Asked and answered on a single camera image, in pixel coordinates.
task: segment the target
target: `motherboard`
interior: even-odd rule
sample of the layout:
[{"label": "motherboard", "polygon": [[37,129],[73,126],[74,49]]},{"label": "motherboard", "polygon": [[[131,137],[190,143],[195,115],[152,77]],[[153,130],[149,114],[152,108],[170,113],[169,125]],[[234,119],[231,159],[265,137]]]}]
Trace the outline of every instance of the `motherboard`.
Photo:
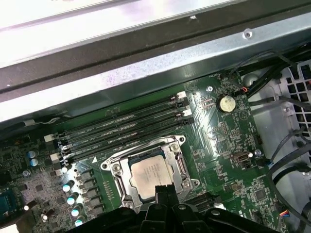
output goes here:
[{"label": "motherboard", "polygon": [[201,213],[287,232],[263,161],[246,95],[212,74],[0,142],[0,222],[27,212],[24,232],[62,233],[174,184]]}]

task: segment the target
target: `chip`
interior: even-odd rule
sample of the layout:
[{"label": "chip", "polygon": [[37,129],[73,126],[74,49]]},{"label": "chip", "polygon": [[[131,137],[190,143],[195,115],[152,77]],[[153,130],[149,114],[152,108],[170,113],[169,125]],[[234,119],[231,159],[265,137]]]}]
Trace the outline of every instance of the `chip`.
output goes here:
[{"label": "chip", "polygon": [[83,173],[81,174],[81,179],[82,179],[82,180],[88,180],[88,179],[90,179],[91,177],[92,177],[92,174],[91,174],[90,171],[86,171],[86,172],[83,172]]},{"label": "chip", "polygon": [[101,203],[100,198],[93,198],[91,201],[91,206],[99,205]]},{"label": "chip", "polygon": [[255,195],[257,200],[262,200],[266,197],[266,193],[263,189],[256,191]]},{"label": "chip", "polygon": [[155,196],[155,186],[172,184],[173,171],[168,171],[162,155],[135,163],[131,166],[131,170],[131,184],[137,188],[144,200]]},{"label": "chip", "polygon": [[65,204],[65,199],[64,198],[62,198],[62,197],[60,197],[60,198],[57,198],[56,199],[56,202],[58,203],[58,204]]},{"label": "chip", "polygon": [[54,229],[54,228],[57,228],[57,227],[58,227],[57,222],[52,222],[52,228]]},{"label": "chip", "polygon": [[37,192],[40,192],[40,191],[43,190],[43,186],[42,186],[41,184],[40,184],[40,185],[37,185],[37,186],[35,187],[35,189],[36,189]]}]

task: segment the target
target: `cpu socket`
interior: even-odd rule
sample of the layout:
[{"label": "cpu socket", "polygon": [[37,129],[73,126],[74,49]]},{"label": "cpu socket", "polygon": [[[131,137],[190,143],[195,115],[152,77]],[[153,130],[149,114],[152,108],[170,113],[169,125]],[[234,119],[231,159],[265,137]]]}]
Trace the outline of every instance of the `cpu socket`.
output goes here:
[{"label": "cpu socket", "polygon": [[155,201],[155,186],[174,184],[182,202],[200,184],[191,179],[180,146],[183,135],[161,137],[120,151],[101,164],[111,171],[122,206],[139,212],[142,204]]}]

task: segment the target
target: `metal panel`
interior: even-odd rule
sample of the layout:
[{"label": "metal panel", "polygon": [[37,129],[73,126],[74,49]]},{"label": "metal panel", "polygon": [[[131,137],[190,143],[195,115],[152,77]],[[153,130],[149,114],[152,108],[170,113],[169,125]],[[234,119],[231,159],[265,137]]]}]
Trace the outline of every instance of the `metal panel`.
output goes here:
[{"label": "metal panel", "polygon": [[80,11],[51,17],[70,7],[61,1],[5,0],[0,3],[0,67],[236,1],[241,0],[110,0],[91,8],[67,2]]},{"label": "metal panel", "polygon": [[231,66],[251,55],[310,39],[311,13],[164,54],[0,103],[0,121],[68,111],[76,116]]}]

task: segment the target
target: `green circuit board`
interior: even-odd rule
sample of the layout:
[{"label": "green circuit board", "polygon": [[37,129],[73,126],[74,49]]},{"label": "green circuit board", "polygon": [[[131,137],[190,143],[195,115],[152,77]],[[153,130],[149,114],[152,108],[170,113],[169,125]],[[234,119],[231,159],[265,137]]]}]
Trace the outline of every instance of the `green circuit board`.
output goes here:
[{"label": "green circuit board", "polygon": [[[66,203],[69,194],[62,191],[62,185],[68,180],[77,181],[73,191],[79,193],[76,201],[83,205],[82,215],[86,221],[101,213],[94,213],[94,206],[101,205],[100,211],[105,213],[121,205],[111,173],[100,168],[101,163],[118,149],[99,153],[93,150],[87,156],[75,160],[70,170],[59,176],[49,157],[56,146],[47,146],[43,139],[45,135],[72,133],[75,129],[82,129],[83,126],[109,117],[118,119],[118,115],[122,113],[148,106],[148,103],[155,103],[183,91],[194,122],[166,127],[173,124],[173,121],[162,120],[154,126],[148,126],[146,120],[145,127],[152,133],[147,133],[143,141],[165,135],[184,135],[186,142],[181,149],[190,177],[200,181],[200,186],[187,199],[191,200],[208,192],[218,196],[227,210],[280,232],[287,232],[283,220],[279,220],[277,199],[270,191],[265,177],[268,167],[258,166],[256,163],[256,160],[264,157],[264,152],[246,95],[234,96],[236,106],[232,112],[219,111],[219,96],[238,91],[228,77],[222,74],[209,75],[1,142],[0,171],[10,171],[11,179],[4,186],[14,192],[18,200],[16,209],[33,199],[38,202],[32,209],[36,221],[33,232],[65,232],[75,227],[75,217],[70,215],[71,207]],[[164,111],[166,107],[167,105],[159,104],[160,110],[163,108]],[[255,156],[256,150],[260,150],[261,154]],[[26,156],[28,151],[37,151],[37,166],[30,165],[30,159]],[[254,156],[239,162],[235,154],[245,151]],[[23,175],[25,170],[30,175]],[[82,195],[88,187],[86,183],[81,185],[79,180],[88,178],[96,182],[96,198],[89,199]],[[53,208],[56,214],[48,222],[43,222],[41,213],[49,208]]]}]

